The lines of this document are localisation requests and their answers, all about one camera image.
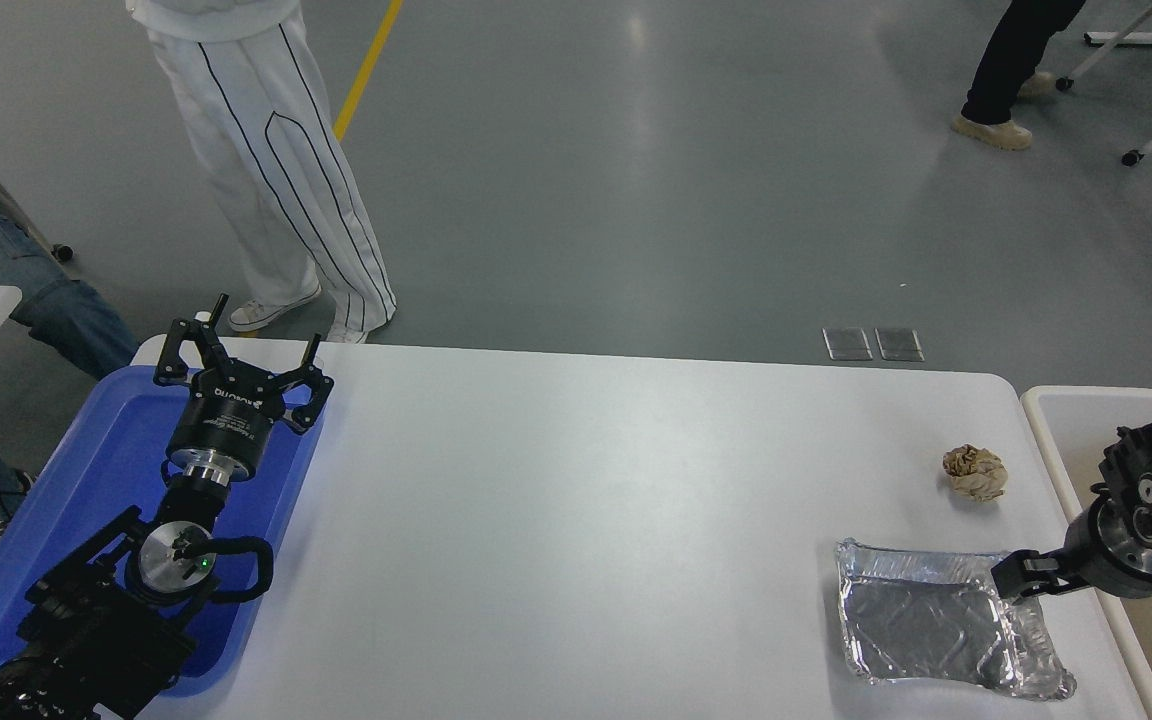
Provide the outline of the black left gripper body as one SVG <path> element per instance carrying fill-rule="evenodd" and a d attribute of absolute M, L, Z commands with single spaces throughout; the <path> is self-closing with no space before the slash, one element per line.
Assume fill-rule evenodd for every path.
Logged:
<path fill-rule="evenodd" d="M 256 468 L 275 420 L 285 414 L 283 391 L 270 370 L 219 366 L 189 378 L 185 410 L 175 427 L 166 456 L 179 468 L 188 457 L 207 450 L 227 456 L 243 468 Z"/>

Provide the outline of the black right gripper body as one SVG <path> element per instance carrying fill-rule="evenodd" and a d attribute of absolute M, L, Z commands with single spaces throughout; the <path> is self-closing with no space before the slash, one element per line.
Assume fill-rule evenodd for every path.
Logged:
<path fill-rule="evenodd" d="M 1124 600 L 1152 597 L 1152 548 L 1130 533 L 1123 510 L 1097 498 L 1074 520 L 1064 537 L 1074 577 Z"/>

